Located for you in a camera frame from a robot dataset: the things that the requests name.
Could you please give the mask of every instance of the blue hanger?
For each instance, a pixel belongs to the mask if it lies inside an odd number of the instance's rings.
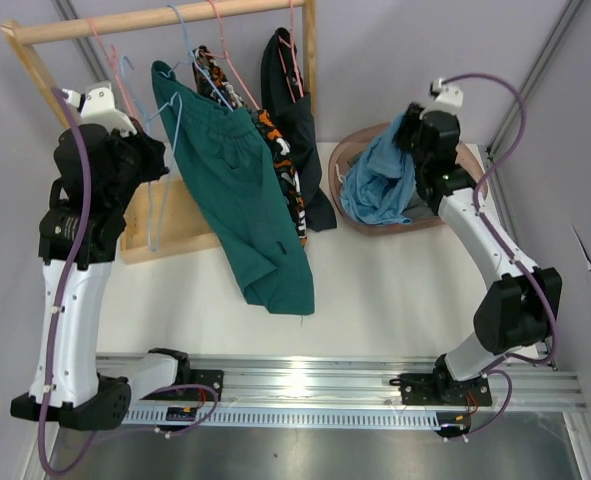
[[[193,60],[190,62],[187,62],[186,60],[180,60],[179,62],[177,62],[175,64],[175,66],[173,68],[170,69],[170,71],[168,73],[166,73],[166,72],[159,72],[159,73],[164,75],[166,78],[169,78],[171,76],[171,73],[173,73],[175,71],[175,69],[177,67],[179,67],[180,65],[194,65],[195,68],[199,71],[199,73],[204,75],[204,78],[206,78],[208,83],[211,84],[211,87],[213,87],[213,91],[215,93],[217,93],[217,95],[222,100],[222,102],[224,102],[224,105],[226,105],[228,107],[228,109],[232,112],[233,107],[231,107],[230,104],[226,101],[226,98],[224,97],[224,95],[222,95],[222,92],[219,91],[219,88],[217,88],[217,86],[215,86],[215,84],[213,83],[213,80],[211,80],[211,76],[208,74],[208,72],[206,70],[202,69],[202,67],[199,66],[199,62],[197,61],[197,58],[195,58],[195,53],[193,52],[193,47],[191,46],[191,41],[188,38],[188,28],[186,27],[186,23],[184,22],[182,15],[179,13],[179,10],[177,10],[177,7],[175,7],[174,5],[168,5],[168,7],[173,9],[173,11],[175,12],[175,15],[177,15],[177,18],[179,18],[179,23],[182,24],[182,32],[184,34],[184,44],[186,45],[186,49],[188,50],[189,57],[192,58]]]
[[[176,100],[179,102],[177,125],[175,125],[175,135],[174,135],[173,141],[171,143],[171,150],[173,152],[173,158],[175,158],[175,148],[177,147],[177,138],[179,137],[179,128],[180,128],[180,125],[182,124],[182,111],[184,109],[184,102],[182,101],[182,96],[179,94],[179,92],[175,92],[168,102],[166,102],[164,105],[162,105],[153,115],[149,116],[146,113],[146,110],[144,109],[142,102],[140,102],[139,98],[137,98],[137,95],[135,95],[135,92],[133,91],[133,88],[131,86],[131,82],[128,79],[128,76],[126,75],[126,71],[124,69],[125,62],[128,63],[128,66],[131,67],[131,70],[134,70],[133,63],[130,61],[130,59],[126,55],[122,55],[122,57],[119,60],[119,70],[120,70],[120,73],[122,74],[122,78],[124,79],[124,83],[126,83],[126,87],[128,88],[128,91],[131,94],[131,97],[133,97],[133,100],[135,101],[135,105],[137,106],[137,109],[139,110],[142,118],[144,119],[144,131],[146,132],[146,135],[150,135],[151,122],[155,118],[157,118],[167,107],[170,107],[172,109],[175,106]],[[159,221],[157,222],[157,235],[156,235],[155,243],[153,243],[153,240],[152,240],[153,209],[154,209],[153,195],[151,192],[151,183],[150,182],[148,183],[148,206],[149,206],[149,209],[148,209],[147,240],[148,240],[148,248],[150,249],[151,252],[155,252],[159,248],[160,234],[162,231],[162,219],[164,218],[164,210],[166,209],[166,201],[168,199],[168,192],[170,191],[170,180],[171,180],[171,176],[173,174],[174,167],[175,167],[175,162],[173,162],[171,164],[171,167],[169,168],[169,171],[166,174],[166,186],[164,187],[164,195],[162,196],[162,206],[159,211]]]

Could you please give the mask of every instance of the black garment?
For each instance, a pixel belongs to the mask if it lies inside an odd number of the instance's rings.
[[[275,126],[291,146],[293,163],[299,173],[307,227],[318,232],[337,228],[335,211],[319,188],[322,167],[315,140],[311,95],[304,91],[304,97],[300,97],[293,57],[289,47],[281,43],[279,37],[290,42],[288,30],[278,28],[262,56],[262,106],[268,110]]]

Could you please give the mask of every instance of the black mounting bracket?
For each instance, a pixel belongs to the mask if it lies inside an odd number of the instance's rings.
[[[402,373],[389,383],[400,387],[404,405],[470,407],[471,402],[466,398],[468,393],[473,395],[480,407],[493,404],[488,380],[482,377],[456,382],[442,392],[437,388],[432,373]]]

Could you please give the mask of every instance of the pink hanger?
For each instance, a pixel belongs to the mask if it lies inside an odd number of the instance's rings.
[[[91,27],[91,30],[93,30],[93,35],[95,35],[95,40],[97,41],[99,47],[102,49],[102,52],[104,53],[104,58],[106,59],[106,62],[108,63],[108,65],[111,67],[111,70],[113,72],[113,76],[115,77],[115,82],[117,83],[117,87],[119,88],[120,93],[122,94],[122,98],[124,99],[124,106],[126,107],[126,110],[128,110],[128,115],[132,118],[137,119],[137,115],[135,114],[135,109],[133,108],[133,100],[131,99],[130,94],[128,93],[128,91],[126,90],[126,88],[124,88],[124,83],[122,81],[122,77],[119,74],[119,69],[118,69],[118,55],[117,55],[117,50],[115,49],[114,45],[111,45],[111,55],[109,56],[108,52],[106,51],[106,48],[104,47],[104,42],[102,42],[102,37],[99,36],[99,34],[97,33],[97,28],[95,27],[95,22],[93,21],[92,17],[88,17],[86,19],[86,21],[88,22],[88,25]]]
[[[222,21],[222,17],[219,14],[219,10],[217,9],[217,5],[216,5],[216,3],[213,0],[208,0],[208,3],[211,4],[211,6],[213,7],[213,10],[215,10],[215,15],[217,15],[217,21],[219,22],[220,40],[222,42],[222,50],[224,50],[224,55],[223,56],[218,56],[218,55],[213,55],[213,54],[208,54],[208,55],[211,56],[211,57],[213,57],[213,58],[223,58],[223,59],[226,60],[226,62],[228,63],[228,65],[231,67],[231,70],[233,71],[233,74],[235,74],[235,77],[237,77],[237,80],[239,81],[240,85],[244,89],[244,92],[246,92],[246,96],[248,98],[250,98],[251,102],[253,103],[253,106],[255,107],[255,110],[260,110],[259,105],[257,104],[257,102],[255,101],[255,99],[251,95],[251,92],[248,91],[248,88],[246,87],[246,84],[244,83],[244,81],[239,76],[239,73],[237,73],[237,70],[235,69],[235,66],[233,65],[233,62],[231,62],[230,55],[228,54],[228,48],[226,48],[226,39],[224,38],[224,22]]]
[[[297,66],[297,57],[295,55],[295,41],[293,40],[293,25],[295,23],[295,9],[293,7],[293,0],[291,0],[291,29],[290,29],[290,37],[291,37],[291,41],[290,43],[287,42],[286,40],[284,40],[282,37],[280,37],[278,35],[279,41],[281,43],[283,43],[284,45],[286,45],[288,48],[291,49],[291,55],[293,57],[293,65],[295,66],[295,77],[297,80],[297,86],[299,87],[299,95],[300,98],[304,97],[304,88],[302,87],[302,82],[300,81],[300,73],[299,73],[299,67]],[[284,61],[284,57],[282,56],[282,51],[278,48],[277,49],[277,53],[279,53],[279,59],[282,62],[282,69],[284,70],[284,73],[286,73],[286,62]],[[295,94],[293,93],[293,89],[291,88],[291,82],[289,81],[289,79],[286,79],[286,85],[288,85],[288,90],[291,92],[291,99],[293,100],[293,103],[295,103]]]

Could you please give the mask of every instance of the clothes hanger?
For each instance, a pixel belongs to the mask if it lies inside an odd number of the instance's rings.
[[[230,106],[230,104],[226,101],[226,98],[224,97],[224,95],[222,95],[222,93],[219,91],[219,89],[215,86],[215,84],[213,83],[213,80],[211,79],[210,75],[208,74],[208,72],[204,69],[202,69],[202,67],[199,66],[199,62],[197,61],[197,59],[195,58],[195,53],[193,52],[193,47],[191,46],[191,41],[188,38],[188,27],[186,26],[186,23],[184,22],[184,19],[182,18],[181,13],[179,13],[179,10],[177,9],[177,7],[175,7],[174,5],[168,5],[169,8],[172,8],[173,11],[175,12],[175,15],[177,15],[177,18],[179,18],[179,22],[182,25],[182,32],[184,34],[184,44],[186,45],[186,49],[188,50],[188,55],[190,58],[192,58],[193,60],[188,62],[186,60],[180,60],[179,62],[177,62],[173,68],[170,69],[170,71],[168,73],[166,72],[159,72],[162,75],[164,75],[166,78],[170,78],[171,73],[175,71],[175,69],[177,67],[179,67],[180,65],[193,65],[195,66],[195,68],[197,68],[197,70],[204,75],[204,78],[206,78],[206,80],[208,81],[208,83],[211,84],[211,87],[213,87],[213,90],[215,91],[215,93],[217,93],[217,95],[219,96],[219,98],[222,99],[222,102],[224,102],[224,105],[226,105],[228,107],[228,109],[232,112],[233,111],[233,107]]]
[[[179,92],[175,92],[168,102],[166,102],[164,105],[162,105],[155,113],[153,113],[153,115],[149,116],[146,113],[146,110],[144,109],[142,102],[140,102],[137,95],[135,95],[135,93],[133,92],[133,88],[131,86],[130,80],[128,79],[128,76],[126,75],[126,71],[124,69],[125,63],[128,64],[128,66],[131,68],[131,70],[135,70],[133,68],[133,63],[131,62],[131,60],[126,55],[122,55],[122,57],[120,58],[120,61],[119,61],[120,73],[122,75],[122,78],[124,79],[124,83],[126,83],[129,93],[133,97],[133,100],[135,102],[135,105],[137,106],[137,109],[140,111],[142,118],[144,119],[144,131],[146,132],[146,135],[150,136],[151,122],[155,118],[157,118],[166,108],[168,108],[168,107],[173,108],[175,106],[175,102],[176,101],[179,102],[179,110],[178,110],[178,115],[177,115],[178,120],[177,120],[177,125],[175,126],[175,135],[174,135],[173,141],[171,143],[171,150],[173,152],[173,161],[168,169],[168,173],[166,174],[166,185],[164,186],[164,194],[162,195],[162,205],[159,210],[159,220],[157,222],[157,232],[156,232],[156,236],[155,236],[156,237],[155,242],[153,242],[153,239],[152,239],[153,210],[155,209],[155,205],[153,204],[153,194],[151,191],[151,182],[148,182],[148,187],[147,187],[147,190],[148,190],[148,222],[147,222],[147,229],[146,229],[146,238],[147,238],[149,250],[151,252],[156,252],[157,249],[159,248],[159,242],[160,242],[161,233],[162,233],[162,222],[164,219],[164,211],[166,210],[166,202],[168,200],[168,192],[170,191],[171,177],[173,176],[173,170],[175,168],[175,163],[176,163],[175,162],[175,148],[177,147],[177,138],[179,137],[179,128],[182,123],[182,110],[184,109],[184,102],[182,101],[182,97],[179,94]]]
[[[295,68],[295,78],[297,81],[297,86],[299,88],[299,95],[300,98],[304,97],[304,87],[302,86],[302,81],[301,81],[301,74],[299,72],[299,67],[297,65],[297,55],[295,54],[295,41],[293,40],[293,30],[294,30],[294,23],[295,23],[295,8],[293,6],[293,0],[291,0],[291,28],[290,28],[290,42],[287,42],[286,40],[284,40],[280,35],[277,36],[277,38],[279,38],[280,43],[286,45],[288,48],[290,48],[291,50],[291,56],[293,57],[293,65]],[[282,69],[284,70],[284,73],[286,73],[286,62],[284,61],[284,56],[282,55],[282,51],[278,48],[277,49],[277,53],[279,54],[279,59],[282,62]],[[295,103],[295,94],[293,93],[293,88],[291,87],[291,82],[289,81],[288,78],[286,78],[286,85],[288,85],[288,90],[291,93],[291,99],[293,100],[293,103]]]
[[[251,103],[253,104],[253,107],[255,107],[255,110],[261,110],[259,108],[259,105],[255,101],[255,98],[253,98],[253,95],[251,95],[251,92],[248,90],[248,87],[246,86],[246,84],[244,83],[244,81],[242,80],[242,78],[239,76],[239,73],[237,73],[237,69],[233,65],[233,62],[231,61],[231,57],[230,57],[230,55],[228,53],[228,48],[226,47],[226,38],[224,37],[224,21],[222,20],[222,17],[219,14],[219,9],[217,8],[217,3],[214,2],[213,0],[208,0],[208,3],[211,4],[211,7],[213,7],[213,10],[215,11],[215,15],[217,15],[217,21],[219,23],[220,42],[222,44],[222,50],[224,50],[224,56],[216,56],[216,55],[213,55],[213,54],[206,54],[206,55],[209,55],[209,56],[214,57],[214,58],[223,58],[223,59],[225,59],[226,62],[228,63],[228,65],[231,67],[231,70],[233,71],[233,74],[235,75],[235,77],[239,81],[240,85],[244,89],[244,92],[246,92],[246,96],[250,99]]]
[[[88,17],[86,19],[88,25],[91,27],[93,31],[93,35],[95,36],[95,40],[97,44],[102,49],[102,53],[104,54],[104,58],[106,59],[106,63],[111,67],[111,71],[113,72],[113,77],[115,78],[115,83],[117,83],[117,87],[119,88],[120,93],[122,94],[122,99],[124,100],[124,106],[128,111],[128,115],[132,118],[137,119],[135,115],[135,110],[133,109],[133,101],[131,96],[129,95],[128,91],[124,88],[124,83],[122,82],[122,77],[119,74],[117,69],[117,50],[115,49],[115,45],[111,45],[111,55],[108,54],[106,51],[106,47],[104,47],[104,42],[102,41],[102,37],[97,33],[97,28],[95,27],[95,22],[93,21],[92,17]]]

